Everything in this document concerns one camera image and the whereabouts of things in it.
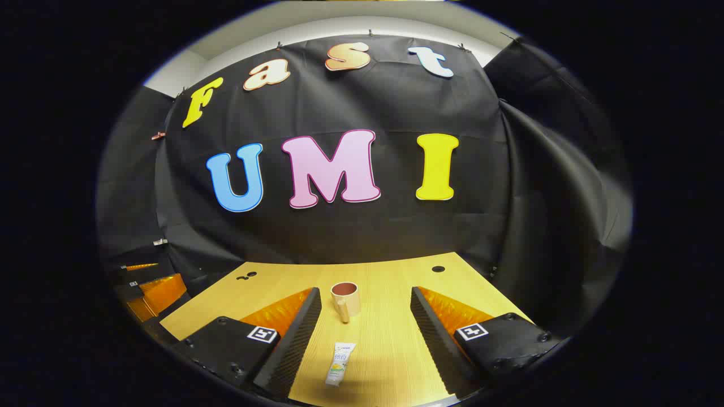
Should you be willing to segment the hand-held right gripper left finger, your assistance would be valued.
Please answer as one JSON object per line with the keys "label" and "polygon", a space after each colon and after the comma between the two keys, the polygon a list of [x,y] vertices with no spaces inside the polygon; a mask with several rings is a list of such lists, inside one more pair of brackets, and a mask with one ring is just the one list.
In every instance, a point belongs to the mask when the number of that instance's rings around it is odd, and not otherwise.
{"label": "hand-held right gripper left finger", "polygon": [[217,316],[170,348],[237,391],[287,402],[322,309],[318,288],[289,300],[281,316],[262,313],[269,322]]}

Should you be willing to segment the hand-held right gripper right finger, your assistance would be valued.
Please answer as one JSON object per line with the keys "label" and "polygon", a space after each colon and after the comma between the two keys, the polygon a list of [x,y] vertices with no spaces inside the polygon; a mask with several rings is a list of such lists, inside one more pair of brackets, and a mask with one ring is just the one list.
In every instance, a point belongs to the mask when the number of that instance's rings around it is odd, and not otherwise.
{"label": "hand-held right gripper right finger", "polygon": [[517,313],[494,317],[421,286],[411,289],[410,309],[446,390],[458,399],[512,386],[563,344]]}

